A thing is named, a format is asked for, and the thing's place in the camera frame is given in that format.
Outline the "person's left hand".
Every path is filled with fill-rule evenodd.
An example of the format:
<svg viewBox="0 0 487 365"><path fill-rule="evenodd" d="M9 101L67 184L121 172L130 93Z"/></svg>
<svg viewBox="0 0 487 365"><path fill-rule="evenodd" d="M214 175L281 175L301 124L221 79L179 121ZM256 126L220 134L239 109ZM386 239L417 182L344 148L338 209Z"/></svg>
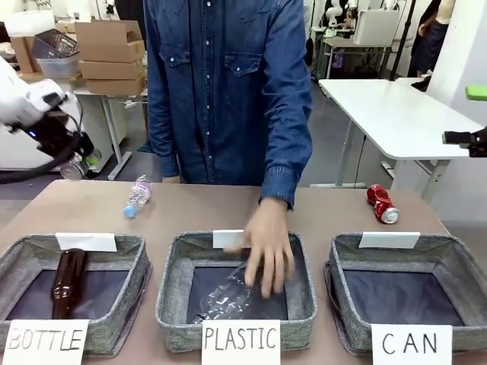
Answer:
<svg viewBox="0 0 487 365"><path fill-rule="evenodd" d="M292 278L294 273L287 212L287 202L279 198L264 198L237 244L225 249L227 253L236 253L246 246L250 247L244 280L247 286L252 287L261 268L261 295L265 298L281 293L285 279Z"/></svg>

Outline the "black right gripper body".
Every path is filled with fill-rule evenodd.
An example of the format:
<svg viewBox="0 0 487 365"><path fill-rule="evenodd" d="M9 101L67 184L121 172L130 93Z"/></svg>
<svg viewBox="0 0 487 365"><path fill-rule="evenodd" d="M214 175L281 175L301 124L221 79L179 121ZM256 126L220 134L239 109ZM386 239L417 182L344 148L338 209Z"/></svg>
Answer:
<svg viewBox="0 0 487 365"><path fill-rule="evenodd" d="M470 134L468 150L471 158L487 158L487 128Z"/></svg>

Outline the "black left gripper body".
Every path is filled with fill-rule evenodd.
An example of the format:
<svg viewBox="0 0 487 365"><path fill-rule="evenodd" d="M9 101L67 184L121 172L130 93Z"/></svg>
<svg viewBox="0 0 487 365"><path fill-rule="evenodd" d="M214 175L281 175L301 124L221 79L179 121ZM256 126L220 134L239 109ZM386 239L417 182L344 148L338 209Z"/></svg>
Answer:
<svg viewBox="0 0 487 365"><path fill-rule="evenodd" d="M55 160L70 160L75 155L87 157L94 145L81 122L60 109L48 112L36 123L37 149Z"/></svg>

